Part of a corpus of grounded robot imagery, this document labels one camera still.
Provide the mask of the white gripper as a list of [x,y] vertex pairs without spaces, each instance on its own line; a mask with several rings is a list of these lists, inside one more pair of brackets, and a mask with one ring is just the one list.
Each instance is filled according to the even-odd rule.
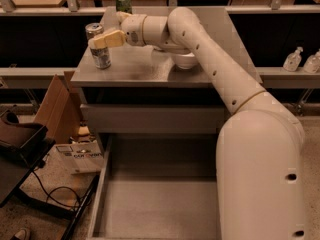
[[121,30],[114,30],[99,34],[88,41],[91,49],[104,49],[123,46],[126,43],[132,46],[145,46],[143,26],[145,14],[130,14],[117,11],[116,17],[121,23]]

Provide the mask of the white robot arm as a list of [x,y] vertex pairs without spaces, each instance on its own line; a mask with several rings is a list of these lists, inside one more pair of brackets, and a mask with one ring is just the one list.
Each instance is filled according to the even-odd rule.
[[91,38],[90,47],[191,53],[231,114],[216,148],[222,240],[307,240],[300,121],[209,36],[192,10],[117,18],[120,29]]

